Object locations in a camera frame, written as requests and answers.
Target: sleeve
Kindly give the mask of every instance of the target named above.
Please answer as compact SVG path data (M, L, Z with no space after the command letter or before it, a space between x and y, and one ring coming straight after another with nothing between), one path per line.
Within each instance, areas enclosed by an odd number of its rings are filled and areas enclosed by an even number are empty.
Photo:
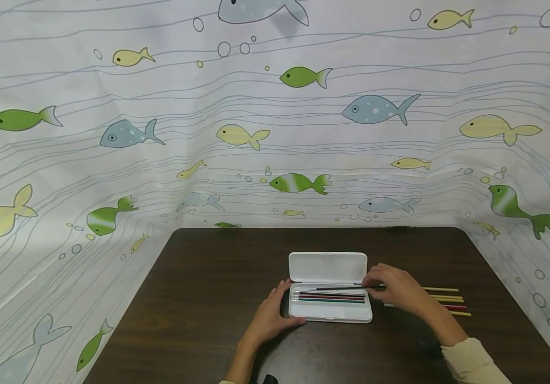
M461 384L512 384L478 339L469 338L441 350L454 379Z

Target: hand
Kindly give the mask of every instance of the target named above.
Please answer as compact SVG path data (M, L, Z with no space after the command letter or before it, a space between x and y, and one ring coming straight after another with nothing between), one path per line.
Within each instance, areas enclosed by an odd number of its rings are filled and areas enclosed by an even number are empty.
M251 324L243 336L244 341L259 346L279 335L284 329L298 327L307 322L304 318L284 319L279 314L283 294L286 293L291 285L291 281L287 279L285 282L281 280L279 286L273 288L270 295L268 295L256 311Z

